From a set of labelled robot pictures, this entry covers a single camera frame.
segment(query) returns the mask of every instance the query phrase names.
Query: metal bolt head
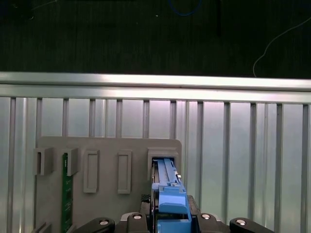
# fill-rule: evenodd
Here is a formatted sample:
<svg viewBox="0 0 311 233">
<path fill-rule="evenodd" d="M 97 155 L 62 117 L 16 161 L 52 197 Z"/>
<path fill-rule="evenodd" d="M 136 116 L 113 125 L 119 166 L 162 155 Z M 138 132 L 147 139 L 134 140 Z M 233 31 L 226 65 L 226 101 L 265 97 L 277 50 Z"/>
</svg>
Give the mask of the metal bolt head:
<svg viewBox="0 0 311 233">
<path fill-rule="evenodd" d="M 102 226 L 104 226 L 104 225 L 107 225 L 109 222 L 107 221 L 107 220 L 103 220 L 103 221 L 100 221 L 100 223 L 99 224 L 101 224 Z"/>
<path fill-rule="evenodd" d="M 134 219 L 141 219 L 141 215 L 134 215 L 133 218 Z"/>
<path fill-rule="evenodd" d="M 241 226 L 245 226 L 246 225 L 246 222 L 244 220 L 242 220 L 242 219 L 236 220 L 236 223 L 238 223 Z"/>
<path fill-rule="evenodd" d="M 207 215 L 207 214 L 203 214 L 203 215 L 201 215 L 201 217 L 204 218 L 204 219 L 206 219 L 206 220 L 207 220 L 207 219 L 210 219 L 210 216 Z"/>
</svg>

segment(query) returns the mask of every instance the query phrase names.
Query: dark fabric backdrop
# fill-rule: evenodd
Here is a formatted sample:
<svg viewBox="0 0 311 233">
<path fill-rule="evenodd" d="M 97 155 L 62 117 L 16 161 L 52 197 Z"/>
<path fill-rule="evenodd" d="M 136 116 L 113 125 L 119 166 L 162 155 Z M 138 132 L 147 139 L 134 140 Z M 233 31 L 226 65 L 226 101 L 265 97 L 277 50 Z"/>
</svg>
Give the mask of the dark fabric backdrop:
<svg viewBox="0 0 311 233">
<path fill-rule="evenodd" d="M 34 0 L 38 6 L 49 0 Z M 58 2 L 35 18 L 0 25 L 0 70 L 252 76 L 271 39 L 311 16 L 310 0 L 216 0 L 180 17 L 167 0 Z M 172 0 L 182 12 L 197 0 Z M 278 39 L 260 77 L 311 77 L 311 21 Z"/>
</svg>

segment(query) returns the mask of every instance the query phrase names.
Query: blue latch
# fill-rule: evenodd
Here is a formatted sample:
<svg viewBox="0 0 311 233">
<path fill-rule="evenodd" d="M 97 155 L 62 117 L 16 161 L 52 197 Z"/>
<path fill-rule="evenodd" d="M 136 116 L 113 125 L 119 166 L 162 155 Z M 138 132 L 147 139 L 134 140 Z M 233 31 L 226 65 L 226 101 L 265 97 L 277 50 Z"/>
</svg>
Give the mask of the blue latch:
<svg viewBox="0 0 311 233">
<path fill-rule="evenodd" d="M 152 189 L 159 192 L 159 213 L 187 215 L 187 219 L 159 219 L 158 233 L 191 233 L 191 214 L 187 192 L 174 163 L 169 158 L 154 159 L 157 163 L 159 183 L 154 183 Z"/>
</svg>

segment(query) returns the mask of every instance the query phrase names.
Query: green circuit board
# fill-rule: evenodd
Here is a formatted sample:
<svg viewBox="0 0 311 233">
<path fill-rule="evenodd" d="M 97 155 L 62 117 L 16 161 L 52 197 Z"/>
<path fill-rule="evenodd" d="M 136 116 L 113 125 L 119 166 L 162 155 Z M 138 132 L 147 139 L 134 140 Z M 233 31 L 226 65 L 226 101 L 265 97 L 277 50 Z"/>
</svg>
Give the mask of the green circuit board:
<svg viewBox="0 0 311 233">
<path fill-rule="evenodd" d="M 66 233 L 72 226 L 72 176 L 67 176 L 68 154 L 64 153 L 62 157 L 63 164 L 63 184 L 62 184 L 62 216 L 61 216 L 61 233 Z"/>
</svg>

